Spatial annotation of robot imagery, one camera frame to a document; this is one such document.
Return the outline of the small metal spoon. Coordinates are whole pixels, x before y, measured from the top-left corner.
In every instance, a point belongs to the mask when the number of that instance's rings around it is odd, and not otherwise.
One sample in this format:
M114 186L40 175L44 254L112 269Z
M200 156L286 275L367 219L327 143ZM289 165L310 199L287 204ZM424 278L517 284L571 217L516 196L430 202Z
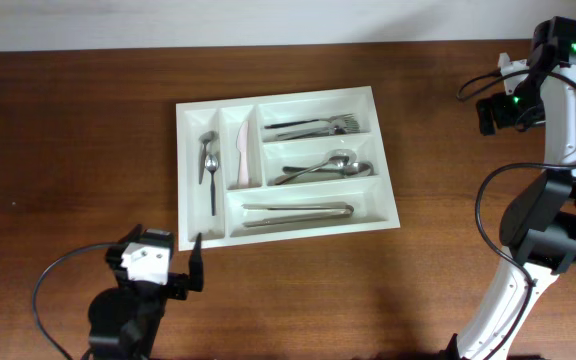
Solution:
M219 159L216 154L210 153L206 156L204 162L205 169L210 174L210 201L211 201L211 215L215 216L217 214L217 197L216 197L216 181L215 174L219 169Z
M216 131L208 131L202 134L199 138L200 141L200 155L199 155L199 175L198 175L198 183L202 184L203 177L204 177L204 167L205 167L205 159L207 157L207 147L208 145L217 139L217 132Z

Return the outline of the white cutlery tray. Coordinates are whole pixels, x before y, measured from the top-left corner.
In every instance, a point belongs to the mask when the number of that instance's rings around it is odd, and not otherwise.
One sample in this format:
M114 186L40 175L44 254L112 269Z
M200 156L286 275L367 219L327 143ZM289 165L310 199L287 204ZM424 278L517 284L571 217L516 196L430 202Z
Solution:
M265 129L265 125L335 115L353 114L359 133L303 137L277 141L278 134L318 128L320 122ZM247 120L249 185L239 188L239 129ZM216 154L217 214L211 215L210 174L204 167L198 183L202 134L216 131L207 147ZM176 106L178 248L192 249L197 234L205 248L317 237L341 233L397 228L400 225L389 176L377 110L371 87L179 103ZM343 178L338 174L307 173L283 184L289 175L324 160L336 149L350 149L358 161L369 161L374 174ZM354 207L349 218L245 228L244 222L324 211L245 210L243 204L347 203Z

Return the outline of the pink plastic knife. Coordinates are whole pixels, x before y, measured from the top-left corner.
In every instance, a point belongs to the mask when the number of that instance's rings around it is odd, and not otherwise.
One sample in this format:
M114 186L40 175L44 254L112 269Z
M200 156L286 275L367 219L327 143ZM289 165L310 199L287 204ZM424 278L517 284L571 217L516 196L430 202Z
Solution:
M245 120L238 132L236 147L239 151L239 168L238 168L238 187L246 188L249 185L249 169L248 169L248 129L249 123Z

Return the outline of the dark chopstick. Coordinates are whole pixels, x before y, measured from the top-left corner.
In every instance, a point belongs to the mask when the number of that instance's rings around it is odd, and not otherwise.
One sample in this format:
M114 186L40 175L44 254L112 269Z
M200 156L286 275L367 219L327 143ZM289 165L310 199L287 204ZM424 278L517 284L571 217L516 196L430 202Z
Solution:
M274 226L274 225L292 224L292 223L308 222L308 221L349 218L353 215L353 213L354 213L354 209L352 207L345 207L343 209L324 211L324 212L318 212L318 213L312 213L312 214L292 215L292 216L284 216L284 217L276 217L276 218L267 218L267 219L257 220L257 221L249 221L249 222L244 222L243 226L245 228L254 228L254 227Z
M347 203L325 203L325 204L243 204L245 210L263 211L354 211L354 207Z

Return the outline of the large metal spoon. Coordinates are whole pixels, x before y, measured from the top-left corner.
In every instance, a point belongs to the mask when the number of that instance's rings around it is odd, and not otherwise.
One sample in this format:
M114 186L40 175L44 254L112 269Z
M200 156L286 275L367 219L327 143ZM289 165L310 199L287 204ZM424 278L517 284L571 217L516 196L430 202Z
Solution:
M312 165L310 167L307 167L303 170L294 172L292 174L279 176L272 182L272 184L273 185L286 184L286 183L298 178L299 176L314 172L316 170L324 168L327 165L334 166L337 170L340 170L340 169L343 169L349 163L354 162L356 159L357 159L357 154L353 150L350 150L350 149L332 150L332 151L327 153L327 155L323 161L321 161L315 165Z
M338 174L343 178L354 178L373 175L374 167L369 161L358 161L349 163L340 169L323 167L315 170L315 173Z

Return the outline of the metal fork dark handle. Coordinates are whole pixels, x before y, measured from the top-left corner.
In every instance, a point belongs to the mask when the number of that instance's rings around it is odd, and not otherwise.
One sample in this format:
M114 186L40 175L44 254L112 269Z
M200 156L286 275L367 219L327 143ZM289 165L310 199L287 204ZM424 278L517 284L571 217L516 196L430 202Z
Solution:
M264 128L265 129L279 129L279 128L297 126L297 125L313 123L313 122L318 122L318 121L324 121L324 122L332 123L332 122L337 121L337 120L343 121L344 123L349 123L352 126L355 126L357 123L353 114L342 114L342 115L335 115L335 116L331 116L331 117L327 117L327 118L316 118L316 119L310 119L310 120L299 120L299 121L292 121L292 122L276 123L276 124L271 124L271 125L265 125Z

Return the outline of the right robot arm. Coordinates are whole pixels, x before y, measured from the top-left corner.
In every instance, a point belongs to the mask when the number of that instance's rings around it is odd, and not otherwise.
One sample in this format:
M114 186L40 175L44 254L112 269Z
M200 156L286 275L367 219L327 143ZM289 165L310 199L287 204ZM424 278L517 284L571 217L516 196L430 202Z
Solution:
M540 23L529 57L513 61L501 54L496 70L486 77L504 89L489 97L481 89L472 92L481 134L542 127L544 159L504 165L483 180L482 191L504 172L540 172L506 208L499 245L484 230L484 194L477 194L476 226L500 263L476 315L452 335L438 354L441 359L509 358L511 344L536 302L576 264L576 20L555 16Z

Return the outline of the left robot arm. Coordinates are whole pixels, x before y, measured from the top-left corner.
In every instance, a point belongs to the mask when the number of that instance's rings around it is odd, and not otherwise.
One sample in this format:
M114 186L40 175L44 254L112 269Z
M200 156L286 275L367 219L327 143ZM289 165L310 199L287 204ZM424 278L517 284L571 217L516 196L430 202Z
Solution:
M88 309L90 332L84 359L148 359L170 299L185 301L204 288L198 235L189 256L189 272L169 270L174 235L136 225L113 243L105 261L117 285L98 294Z

